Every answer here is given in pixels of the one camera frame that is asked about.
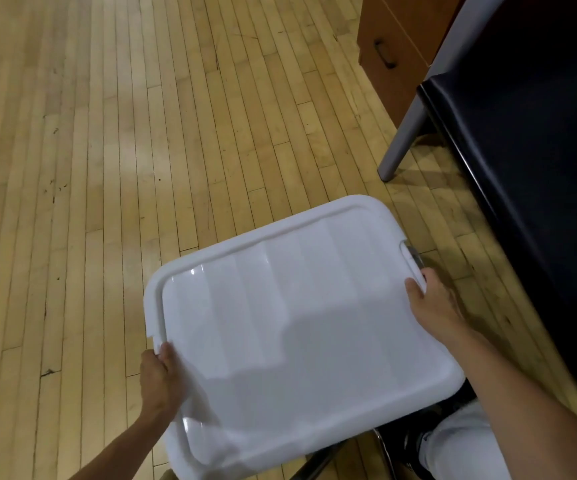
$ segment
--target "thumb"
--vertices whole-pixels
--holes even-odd
[[[404,285],[406,286],[406,294],[409,296],[409,300],[411,301],[411,305],[417,305],[421,302],[424,298],[424,293],[421,292],[421,289],[417,282],[412,278],[406,278],[404,281]]]
[[[160,347],[159,359],[165,365],[169,374],[177,374],[177,356],[175,355],[175,349],[173,349],[170,342],[164,342]]]

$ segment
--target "person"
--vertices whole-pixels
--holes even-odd
[[[478,401],[444,419],[420,445],[436,480],[577,479],[577,416],[518,371],[471,329],[453,292],[431,268],[423,293],[405,281],[420,325],[460,364]],[[139,418],[72,480],[129,480],[175,417],[184,379],[173,347],[142,354]]]

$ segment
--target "white pants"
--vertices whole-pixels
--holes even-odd
[[[510,480],[479,401],[454,412],[422,440],[420,462],[436,480]]]

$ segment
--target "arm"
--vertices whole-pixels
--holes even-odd
[[[159,357],[152,350],[142,353],[140,386],[142,410],[138,419],[71,480],[133,478],[182,404],[182,376],[170,344],[162,345]]]
[[[514,480],[577,479],[577,416],[518,371],[466,324],[432,269],[426,295],[406,280],[418,322],[459,362],[475,390]]]

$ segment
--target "drawer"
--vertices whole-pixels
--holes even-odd
[[[360,65],[399,126],[428,65],[382,0],[363,1],[357,44]]]
[[[418,48],[432,64],[461,0],[384,0]]]

